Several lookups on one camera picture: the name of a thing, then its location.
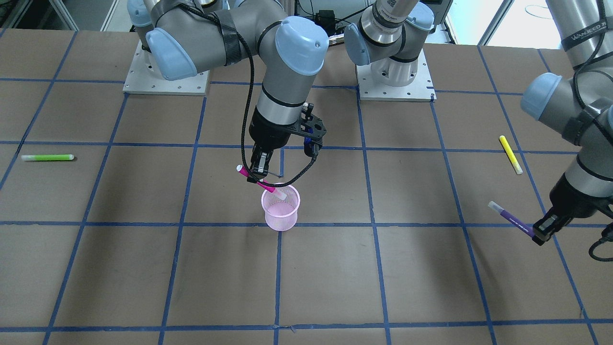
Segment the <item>grid lines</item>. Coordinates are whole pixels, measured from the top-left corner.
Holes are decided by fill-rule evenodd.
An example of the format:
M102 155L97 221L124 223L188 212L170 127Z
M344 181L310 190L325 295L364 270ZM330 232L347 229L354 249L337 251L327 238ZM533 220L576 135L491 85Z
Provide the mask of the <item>grid lines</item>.
M0 32L0 38L4 35L6 29L3 29ZM2 180L0 180L0 190L2 189L2 187L4 186L10 172L11 169L13 167L13 165L15 164L15 161L18 157L18 154L20 152L20 149L22 147L22 145L24 144L32 144L32 145L97 145L97 146L106 146L106 152L105 155L102 159L102 163L101 166L99 168L97 177L96 177L96 181L94 183L93 189L91 191L90 197L89 197L89 201L88 201L88 205L86 207L86 211L83 215L83 220L81 222L24 222L24 221L11 221L11 220L0 220L0 225L52 225L52 226L66 226L66 225L72 225L72 226L79 226L79 231L78 231L78 235L77 238L75 240L75 244L73 246L72 249L72 253L70 255L70 259L69 259L69 263L68 266L66 267L66 273L64 275L64 279L61 285L61 288L59 290L59 294L55 303L55 307L53 309L53 312L51 314L50 320L49 320L49 324L47 327L0 327L0 332L11 332L11 333L18 333L18 332L36 332L36 333L45 333L45 338L43 341L43 345L46 345L49 341L49 337L51 335L51 333L53 332L80 332L80 331L88 331L88 332L92 332L92 331L158 331L159 332L159 341L158 344L162 345L164 343L164 334L165 332L168 331L247 331L247 330L259 330L259 331L273 331L274 332L274 345L278 344L278 340L279 340L279 331L283 330L283 331L287 331L287 330L312 330L312 329L344 329L344 328L383 328L385 329L386 332L386 341L388 345L391 345L393 343L392 338L391 338L391 334L390 334L390 329L391 328L419 328L419 327L485 327L487 326L490 332L490 335L492 337L492 344L496 344L496 337L494 334L494 329L493 326L502 326L502 325L553 325L553 324L585 324L586 326L588 326L588 329L590 331L590 334L592 336L593 342L594 344L598 344L598 340L596 338L596 335L593 331L592 328L592 324L613 324L613 319L591 319L589 318L587 311L584 308L584 305L582 303L581 300L581 296L579 295L579 292L577 290L577 287L573 281L573 277L571 275L571 272L566 264L566 260L564 258L563 255L563 251L562 248L557 240L556 237L554 237L554 243L556 246L556 249L558 251L558 254L560 256L560 260L562 262L562 265L564 266L565 272L568 276L569 279L569 283L571 284L572 288L573 288L573 292L577 298L577 302L579 304L579 306L582 308L582 318L579 319L535 319L535 320L492 320L491 316L490 316L490 312L488 309L488 305L487 305L487 296L485 295L485 291L483 289L482 286L482 282L481 282L481 278L479 275L479 270L478 270L478 266L476 264L476 259L474 257L474 253L473 253L473 249L472 249L472 245L471 245L471 240L467 231L468 227L500 227L500 228L511 228L512 225L511 224L505 224L505 223L465 223L464 219L463 219L463 215L462 215L462 208L460 207L460 203L459 203L459 198L457 195L457 191L455 189L455 182L454 182L454 178L453 178L453 172L452 172L452 168L449 164L449 160L447 157L447 153L448 152L487 152L487 153L502 153L502 150L468 150L468 149L447 149L445 148L444 145L444 138L443 135L441 134L441 130L440 130L440 124L438 123L438 119L436 116L436 109L435 109L435 103L432 101L430 102L430 107L432 110L432 115L433 118L435 120L435 125L438 131L438 136L440 139L440 144L441 144L441 148L440 149L426 149L426 148L392 148L392 147L367 147L367 144L365 142L365 135L364 135L364 124L362 123L362 113L361 113L361 109L360 109L360 99L359 99L359 91L358 88L356 86L323 86L323 85L314 85L313 88L347 88L350 90L354 90L356 92L356 100L357 100L357 112L358 112L358 118L359 118L359 125L360 125L360 135L361 135L361 140L362 140L362 146L361 147L342 147L342 146L332 146L332 147L325 147L325 150L361 150L364 156L364 168L365 168L365 177L366 177L366 188L367 188L367 192L368 192L368 202L369 202L369 207L370 207L370 219L371 222L370 223L297 223L296 227L372 227L373 230L373 236L374 236L374 243L375 243L375 254L376 254L376 259L377 259L377 266L378 266L378 276L379 276L379 287L381 290L381 300L382 300L382 313L383 313L383 323L370 323L370 324L359 324L359 325L353 325L353 324L326 324L326 325L319 325L319 324L297 324L297 325L287 325L287 326L281 326L280 323L280 293L281 293L281 251L282 251L282 245L283 245L283 236L282 233L279 232L278 233L278 237L277 237L277 254L276 254L276 282L275 282L275 320L274 323L271 325L182 325L182 326L168 326L167 325L167 319L168 319L168 314L169 314L169 309L171 308L170 302L171 302L171 298L172 298L172 292L173 292L173 285L174 285L174 277L175 277L175 273L177 270L177 263L178 263L178 258L179 258L179 252L181 249L181 236L182 236L182 231L184 229L184 227L266 227L265 223L201 223L201 222L185 222L185 214L186 214L186 210L188 207L188 201L189 201L189 192L191 189L191 182L192 182L192 176L193 176L193 172L194 172L194 165L196 162L196 157L197 157L197 151L199 148L239 148L239 145L213 145L213 144L200 144L200 133L201 133L201 128L202 128L202 124L203 124L203 120L205 117L205 106L206 106L206 101L207 99L204 98L203 103L202 103L202 110L201 110L201 114L200 114L200 119L199 119L199 125L198 125L198 129L197 129L197 133L196 133L196 138L194 140L194 144L166 144L166 143L130 143L130 142L114 142L114 138L115 138L115 134L117 132L117 129L120 125L120 121L121 121L121 117L125 108L125 105L128 101L129 95L125 94L124 96L124 100L123 103L121 105L121 109L119 110L119 114L117 116L116 122L115 122L115 126L113 128L113 132L111 134L111 137L109 139L108 142L45 142L45 141L27 141L26 138L34 124L34 122L36 121L38 114L40 113L41 109L44 106L45 100L47 99L51 88L53 87L54 83L123 83L123 81L120 80L115 80L115 81L100 81L100 80L66 80L66 79L57 79L57 76L59 75L59 72L66 60L66 57L68 56L68 53L70 52L70 48L72 47L72 44L76 38L77 33L75 33L66 49L66 52L60 62L60 65L58 66L56 73L54 75L54 77L52 79L16 79L16 78L0 78L0 81L14 81L14 82L50 82L50 85L47 89L47 92L45 93L45 96L43 97L42 101L39 104L39 107L36 110L36 113L33 115L33 118L30 122L30 124L28 125L21 141L0 141L0 145L3 144L18 144L18 148L17 151L15 152L15 154L13 155L12 161L10 162L8 168L6 169ZM534 189L534 192L536 194L536 197L539 201L539 204L541 206L541 209L543 212L545 212L545 207L543 204L543 200L536 188L536 184L534 181L534 178L530 172L530 169L528 167L528 163L527 160L525 158L525 153L533 153L533 154L559 154L559 155L574 155L576 154L576 152L564 152L564 151L560 151L560 152L555 152L555 151L534 151L534 150L522 150L521 146L520 146L520 142L517 138L517 136L515 135L514 129L511 125L511 121L509 119L509 116L506 112L506 109L504 108L504 104L501 100L500 95L514 95L514 96L521 96L521 93L500 93L498 92L495 82L492 78L492 75L489 71L487 62L485 60L485 57L483 55L483 53L481 52L481 49L478 47L479 50L479 54L481 56L482 62L485 66L485 69L488 73L488 76L490 78L490 81L492 83L494 92L491 91L462 91L462 90L436 90L437 92L440 93L478 93L478 94L487 94L487 95L496 95L500 106L502 108L502 111L504 113L504 116L506 118L507 124L509 126L509 129L511 130L512 136L513 136L513 140L516 143L517 146L517 150L515 150L515 153L518 153L521 158L522 161L524 163L524 166L526 168L527 171L527 175L530 178L530 182L531 185ZM545 64L546 68L548 71L550 71L549 66L547 65L542 53L540 50L538 50L539 55L541 56L541 59L543 60L543 63ZM248 83L242 83L242 82L211 82L212 84L226 84L226 85L248 85ZM193 151L192 151L192 158L191 158L191 163L190 163L190 167L189 167L189 172L188 172L188 180L187 180L187 184L185 187L185 197L183 200L183 207L181 209L181 217L179 219L178 222L176 223L154 223L154 222L88 222L87 218L89 215L89 210L91 208L91 205L93 203L94 197L96 195L97 192L97 188L98 185L100 183L100 179L101 176L104 172L104 168L105 168L105 164L107 162L107 159L109 157L110 151L112 149L112 147L114 146L152 146L152 147L192 147ZM280 155L281 155L281 171L280 174L283 175L284 173L284 152L285 150L302 150L301 146L288 146L285 147L283 149L280 150ZM371 193L371 185L370 185L370 173L368 170L368 152L369 151L386 151L386 150L397 150L397 151L424 151L424 152L441 152L443 154L444 160L445 160L445 164L446 164L446 169L447 169L447 173L449 176L449 182L451 184L452 187L452 191L454 194L454 199L455 199L455 204L457 207L457 212L459 215L459 219L460 222L459 223L378 223L375 220L375 213L373 211L373 199L372 199L372 193ZM164 315L163 318L161 320L161 324L158 325L144 325L144 326L138 326L138 327L119 327L119 326L114 326L114 325L109 325L109 326L92 326L92 327L57 327L54 325L55 323L55 318L57 316L59 307L61 305L61 301L62 301L62 297L63 297L63 293L66 289L66 284L67 281L69 279L70 276L70 271L72 269L72 265L74 263L75 260L75 256L78 250L78 246L80 243L80 239L82 237L83 234L83 230L85 227L104 227L104 226L117 226L117 227L140 227L140 226L148 226L148 227L170 227L170 226L175 226L178 227L178 233L177 233L177 242L175 245L175 253L174 253L174 257L173 257L173 262L172 262L172 270L171 270L171 274L170 274L170 280L169 280L169 287L168 287L168 292L167 292L167 297L166 297L166 301L165 301L165 306L164 306ZM569 225L569 227L591 227L591 228L602 228L606 225L604 224L571 224ZM481 295L481 300L483 303L483 307L485 310L485 317L486 320L483 321L469 321L469 322L408 322L408 323L392 323L389 322L388 319L388 315L387 315L387 301L386 301L386 293L385 293L385 285L384 285L384 279L383 279L383 264L381 262L381 253L380 253L380 248L379 248L379 241L378 241L378 228L379 227L460 227L463 230L463 234L465 237L465 241L466 241L466 246L467 246L467 250L468 253L470 255L471 258L471 262L473 265L473 270L475 273L475 278L478 282L478 287L479 287L479 293Z

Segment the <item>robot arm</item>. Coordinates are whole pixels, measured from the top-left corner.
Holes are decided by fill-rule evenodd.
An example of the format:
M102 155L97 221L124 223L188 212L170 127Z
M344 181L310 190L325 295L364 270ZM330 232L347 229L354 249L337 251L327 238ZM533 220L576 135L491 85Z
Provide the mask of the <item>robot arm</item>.
M323 29L306 18L287 17L276 0L239 1L231 10L220 9L221 0L146 0L144 5L154 27L146 42L167 80L255 54L266 64L249 125L255 145L248 181L268 174L273 151L287 144L291 134L311 139L309 153L316 157L326 129L305 101L328 48Z
M345 29L347 53L358 66L372 63L378 82L406 86L417 74L417 58L433 22L430 8L418 0L377 0Z
M553 207L534 225L539 245L573 218L597 211L613 218L613 36L600 2L548 1L575 76L543 74L522 97L525 112L582 147L549 195ZM604 238L613 240L613 223Z

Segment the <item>pen holder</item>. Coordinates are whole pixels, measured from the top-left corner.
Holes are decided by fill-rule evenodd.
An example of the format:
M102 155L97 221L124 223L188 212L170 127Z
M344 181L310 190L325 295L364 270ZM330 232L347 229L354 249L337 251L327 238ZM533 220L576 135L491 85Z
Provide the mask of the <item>pen holder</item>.
M286 231L291 229L298 219L298 207L300 206L300 195L293 186L278 188L287 195L283 201L274 194L264 191L262 193L262 208L266 224L276 231Z

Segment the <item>black cable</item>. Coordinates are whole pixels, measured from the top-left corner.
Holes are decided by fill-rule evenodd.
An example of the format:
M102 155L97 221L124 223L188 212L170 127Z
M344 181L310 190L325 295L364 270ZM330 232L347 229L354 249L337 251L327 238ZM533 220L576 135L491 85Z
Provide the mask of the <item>black cable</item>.
M588 253L590 254L590 257L594 260L597 260L600 262L613 262L613 258L601 258L601 257L597 257L594 254L594 249L596 249L596 247L600 246L602 243L605 243L605 242L609 242L609 239L601 238L597 240L596 243L592 244L592 246L590 247L590 250L588 250Z
M606 19L606 14L604 12L605 11L605 9L604 9L604 0L596 0L596 3L598 5L598 17L599 17L599 19L600 20ZM607 31L605 31L605 32L603 32L603 33L601 33L599 35L598 43L596 44L596 47L594 48L594 51L592 52L590 57L587 58L587 60L583 64L581 64L579 69L573 74L573 83L572 83L573 95L577 99L577 102L579 103L581 109L585 109L585 102L584 102L583 98L581 97L581 94L579 93L579 80L578 80L578 77L579 77L579 74L583 73L583 69L592 63L592 60L594 60L594 58L596 57L596 55L600 51L600 48L602 47L603 42L604 42L604 35L606 34L606 32ZM600 131L600 133L602 133L604 138L607 139L609 144L611 146L613 146L613 136L611 136L611 134L609 134L609 132L607 132L607 130L604 128L603 124L600 123L600 121L598 121L597 118L593 118L592 122L594 123L596 128Z
M343 17L343 18L341 18L341 19L337 19L337 20L335 20L335 21L334 21L334 23L332 23L332 24L336 25L336 24L339 24L341 21L346 21L346 19L351 18L351 17L355 16L356 14L360 14L360 13L362 13L362 12L366 11L366 9L367 9L367 8L369 8L369 7L370 7L370 6L366 6L366 7L364 7L363 9L361 9L361 10L359 10L359 11L356 11L356 12L353 12L352 14L350 14L350 15L348 15L348 16L346 16L346 17ZM327 25L327 26L324 28L324 30L325 30L325 29L327 29L327 28L328 28L330 25L332 25L332 24L328 24L328 25Z
M536 15L536 14L530 12L528 9L531 8L531 7L536 7L536 8L540 8L540 9L546 9L546 10L549 10L549 7L541 6L541 5L527 5L526 7L524 7L524 11L526 11L526 13L531 15L532 17L541 18L541 19L553 19L553 17L543 17L541 15Z
M300 3L300 0L296 0L296 2L298 3L298 6L300 7L300 9L302 10L302 12L305 12L308 15L312 15L313 17L315 17L315 14L313 13L308 13L304 7L302 7L302 4Z
M201 12L199 12L197 9L190 7L187 4L179 4L178 5L179 8L192 13L194 15L197 15L200 18L204 18L206 20L212 21L213 23L215 23L217 26L221 27L222 24L219 22L219 20L217 18L215 18L212 15L205 15ZM229 29L232 30L236 33L238 40L240 41L240 43L243 45L243 47L245 48L245 52L247 53L247 57L249 58L249 67L251 69L251 78L249 80L249 92L247 93L247 102L245 104L245 116L243 117L243 128L241 130L240 133L240 152L241 152L241 158L243 160L243 166L245 167L245 169L247 170L247 173L249 174L249 176L255 180L258 180L262 185L265 185L267 187L275 187L275 188L281 188L281 187L287 187L288 185L293 184L294 182L296 182L296 180L298 180L300 177L302 177L302 175L304 175L304 173L309 170L313 164L315 163L315 161L317 160L317 156L314 156L313 158L311 158L310 163L308 163L306 165L306 167L304 169L302 169L302 171L300 171L296 176L294 176L293 179L291 179L289 182L283 183L283 184L269 184L264 182L263 180L258 179L253 172L249 169L249 166L247 165L247 159L245 158L245 131L246 131L246 127L247 127L247 118L249 116L249 106L251 105L251 97L253 95L253 86L254 86L254 80L255 80L255 75L256 75L256 68L255 68L255 64L253 62L253 54L251 53L251 49L249 49L249 45L247 44L247 41L245 41L245 38L243 38L243 36L234 28L230 28L229 26L224 26L225 29Z

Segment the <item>yellow marker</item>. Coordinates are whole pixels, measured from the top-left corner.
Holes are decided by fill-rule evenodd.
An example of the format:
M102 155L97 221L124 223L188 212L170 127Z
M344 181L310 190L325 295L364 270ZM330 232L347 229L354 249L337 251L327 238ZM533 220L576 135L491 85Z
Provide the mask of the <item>yellow marker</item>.
M506 156L509 157L509 161L511 161L517 175L522 174L524 171L522 170L522 167L519 166L519 162L517 161L517 158L515 158L515 154L513 153L513 150L511 150L511 146L509 146L509 142L504 136L500 136L498 140L500 140L500 144L502 144L502 147L506 152Z

